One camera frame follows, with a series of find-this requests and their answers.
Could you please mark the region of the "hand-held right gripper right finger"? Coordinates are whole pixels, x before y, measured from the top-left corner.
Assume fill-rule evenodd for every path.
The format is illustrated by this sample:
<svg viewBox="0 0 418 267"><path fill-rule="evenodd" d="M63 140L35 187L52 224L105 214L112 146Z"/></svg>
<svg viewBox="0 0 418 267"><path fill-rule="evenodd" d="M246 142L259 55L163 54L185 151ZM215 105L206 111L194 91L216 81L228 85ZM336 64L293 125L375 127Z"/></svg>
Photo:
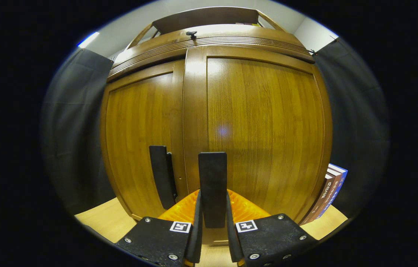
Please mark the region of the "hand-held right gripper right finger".
<svg viewBox="0 0 418 267"><path fill-rule="evenodd" d="M318 240L288 215L271 215L248 199L227 191L228 246L238 267L287 267Z"/></svg>

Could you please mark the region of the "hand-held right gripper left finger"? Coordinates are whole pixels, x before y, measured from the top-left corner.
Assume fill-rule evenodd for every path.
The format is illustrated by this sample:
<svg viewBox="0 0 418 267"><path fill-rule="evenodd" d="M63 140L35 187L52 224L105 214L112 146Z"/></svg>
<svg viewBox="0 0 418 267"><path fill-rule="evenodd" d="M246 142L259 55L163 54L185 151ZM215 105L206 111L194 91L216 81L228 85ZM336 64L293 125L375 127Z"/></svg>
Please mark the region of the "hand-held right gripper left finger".
<svg viewBox="0 0 418 267"><path fill-rule="evenodd" d="M202 250L202 220L196 190L158 218L142 218L115 245L147 267L194 267Z"/></svg>

